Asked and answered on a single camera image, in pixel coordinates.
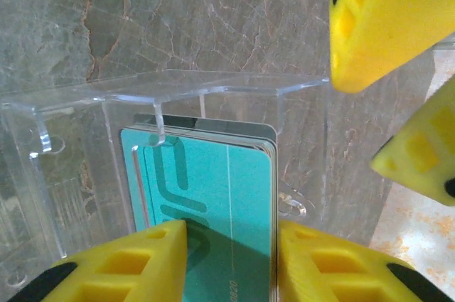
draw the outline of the teal card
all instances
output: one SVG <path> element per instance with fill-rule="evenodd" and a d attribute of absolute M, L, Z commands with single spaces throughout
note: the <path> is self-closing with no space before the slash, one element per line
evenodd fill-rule
<path fill-rule="evenodd" d="M 187 222 L 183 300 L 273 301 L 271 158 L 254 147 L 169 133 L 151 147 L 156 134 L 140 129 L 123 129 L 121 140 L 136 229 L 146 217 L 150 225 Z"/>

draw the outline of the stack of cards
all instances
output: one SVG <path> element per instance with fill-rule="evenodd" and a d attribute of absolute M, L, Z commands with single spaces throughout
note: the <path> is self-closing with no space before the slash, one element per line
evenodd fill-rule
<path fill-rule="evenodd" d="M 277 135 L 263 124 L 138 115 L 120 131 L 138 231 L 188 225 L 185 302 L 277 301 Z"/>

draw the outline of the yellow plastic block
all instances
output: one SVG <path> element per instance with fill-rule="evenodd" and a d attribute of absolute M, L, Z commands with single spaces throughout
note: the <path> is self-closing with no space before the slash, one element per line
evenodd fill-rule
<path fill-rule="evenodd" d="M 332 0 L 331 77 L 359 92 L 455 31 L 455 0 Z"/>
<path fill-rule="evenodd" d="M 294 222 L 279 227 L 284 302 L 451 301 L 399 259 Z"/>
<path fill-rule="evenodd" d="M 411 116 L 370 165 L 386 178 L 455 206 L 455 77 Z"/>
<path fill-rule="evenodd" d="M 186 224 L 176 220 L 68 257 L 77 268 L 44 302 L 181 302 Z"/>

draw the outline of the orange speckled surface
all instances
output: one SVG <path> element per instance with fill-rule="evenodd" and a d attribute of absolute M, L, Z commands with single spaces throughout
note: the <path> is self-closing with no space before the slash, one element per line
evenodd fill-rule
<path fill-rule="evenodd" d="M 434 63 L 427 97 L 455 73 L 455 50 L 435 50 Z M 407 261 L 455 298 L 455 207 L 394 183 L 370 247 Z"/>

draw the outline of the printed number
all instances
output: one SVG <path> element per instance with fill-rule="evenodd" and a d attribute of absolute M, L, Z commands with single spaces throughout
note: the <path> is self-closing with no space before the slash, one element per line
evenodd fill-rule
<path fill-rule="evenodd" d="M 229 281 L 229 286 L 230 286 L 230 301 L 238 302 L 237 282 Z"/>

